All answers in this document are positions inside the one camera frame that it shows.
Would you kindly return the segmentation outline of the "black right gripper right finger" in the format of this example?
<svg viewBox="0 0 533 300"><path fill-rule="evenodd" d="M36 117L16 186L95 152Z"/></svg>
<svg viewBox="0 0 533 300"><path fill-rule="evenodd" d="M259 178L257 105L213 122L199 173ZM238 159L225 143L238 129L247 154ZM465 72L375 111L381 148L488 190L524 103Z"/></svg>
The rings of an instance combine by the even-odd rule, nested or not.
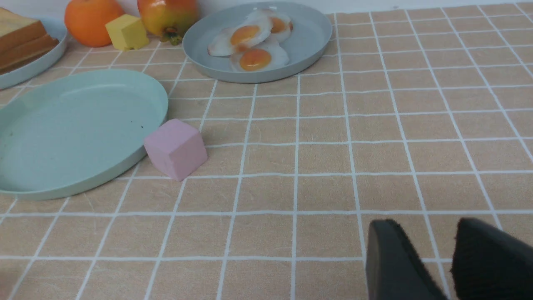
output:
<svg viewBox="0 0 533 300"><path fill-rule="evenodd" d="M531 300L531 245L473 217L457 224L451 274L461 300Z"/></svg>

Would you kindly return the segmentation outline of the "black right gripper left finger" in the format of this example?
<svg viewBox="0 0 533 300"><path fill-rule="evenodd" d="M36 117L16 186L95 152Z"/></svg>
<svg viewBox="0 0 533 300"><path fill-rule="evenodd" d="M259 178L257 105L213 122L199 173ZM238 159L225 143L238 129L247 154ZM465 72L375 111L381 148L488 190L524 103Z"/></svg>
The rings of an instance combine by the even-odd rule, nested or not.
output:
<svg viewBox="0 0 533 300"><path fill-rule="evenodd" d="M415 247L394 220L368 226L366 281L370 300L446 300Z"/></svg>

